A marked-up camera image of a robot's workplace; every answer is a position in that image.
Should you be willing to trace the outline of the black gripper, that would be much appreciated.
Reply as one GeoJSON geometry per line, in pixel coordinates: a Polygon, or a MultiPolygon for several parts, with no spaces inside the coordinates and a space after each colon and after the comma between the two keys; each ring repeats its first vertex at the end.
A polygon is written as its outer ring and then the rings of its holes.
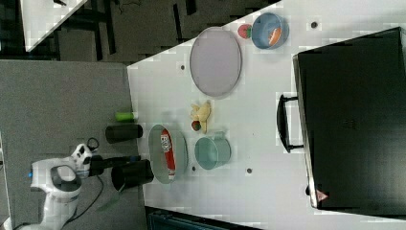
{"type": "Polygon", "coordinates": [[[141,160],[140,156],[122,156],[122,157],[113,157],[110,159],[111,161],[110,162],[107,159],[103,159],[100,155],[94,155],[91,158],[89,175],[90,176],[101,175],[103,174],[105,169],[110,168],[111,166],[118,167],[121,165],[134,163],[140,160],[141,160]]]}

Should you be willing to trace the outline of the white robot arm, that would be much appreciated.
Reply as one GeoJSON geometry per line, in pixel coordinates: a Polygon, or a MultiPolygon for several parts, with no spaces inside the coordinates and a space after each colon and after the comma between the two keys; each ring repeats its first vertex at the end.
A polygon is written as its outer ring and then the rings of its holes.
{"type": "Polygon", "coordinates": [[[70,156],[33,162],[29,174],[31,188],[45,193],[42,220],[40,223],[21,223],[13,230],[61,230],[77,218],[83,179],[141,160],[140,156],[103,159],[96,154],[98,147],[82,143],[70,156]]]}

